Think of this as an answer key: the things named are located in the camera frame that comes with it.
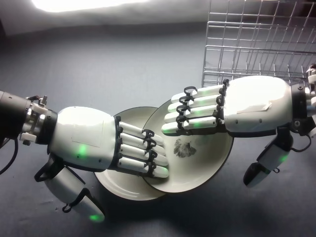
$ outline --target stacked plate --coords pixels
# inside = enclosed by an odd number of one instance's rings
[[[168,101],[158,109],[137,107],[116,115],[121,117],[121,121],[150,129],[164,139],[169,177],[157,180],[113,170],[95,173],[100,183],[111,193],[139,201],[156,199],[166,193],[181,193],[202,185],[224,165],[233,146],[233,138],[227,133],[179,137],[163,135],[161,127],[170,104]]]

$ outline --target white plate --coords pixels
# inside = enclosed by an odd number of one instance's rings
[[[142,128],[156,109],[154,107],[137,107],[120,112],[116,116],[120,116],[123,122]],[[148,185],[142,177],[135,175],[105,170],[95,173],[95,176],[107,190],[121,198],[145,201],[164,195]]]
[[[169,161],[169,177],[165,180],[144,178],[155,189],[180,193],[194,189],[213,177],[224,165],[233,146],[227,133],[169,137],[161,132],[170,101],[160,106],[149,118],[144,129],[150,129],[164,140]]]

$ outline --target wire basket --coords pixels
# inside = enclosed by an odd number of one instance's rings
[[[315,16],[314,2],[211,0],[202,86],[251,75],[305,79],[316,63]]]

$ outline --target back of robotic hand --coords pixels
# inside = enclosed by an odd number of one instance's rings
[[[309,69],[310,85],[288,85],[284,80],[268,76],[249,76],[223,84],[196,89],[187,87],[171,98],[162,132],[167,136],[205,135],[227,132],[233,137],[276,135],[247,169],[243,181],[253,187],[271,171],[279,172],[291,150],[290,131],[301,136],[316,133],[316,70]]]
[[[105,213],[85,182],[70,167],[102,172],[116,170],[138,176],[166,178],[168,165],[163,140],[150,130],[142,130],[105,112],[85,107],[68,107],[58,114],[46,108],[47,97],[21,98],[0,91],[0,139],[4,146],[17,138],[48,145],[48,162],[35,180],[72,209],[92,221],[101,222]]]

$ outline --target metal dish rack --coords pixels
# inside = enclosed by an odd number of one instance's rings
[[[202,86],[251,75],[304,80],[316,63],[315,16],[316,2],[211,0]]]

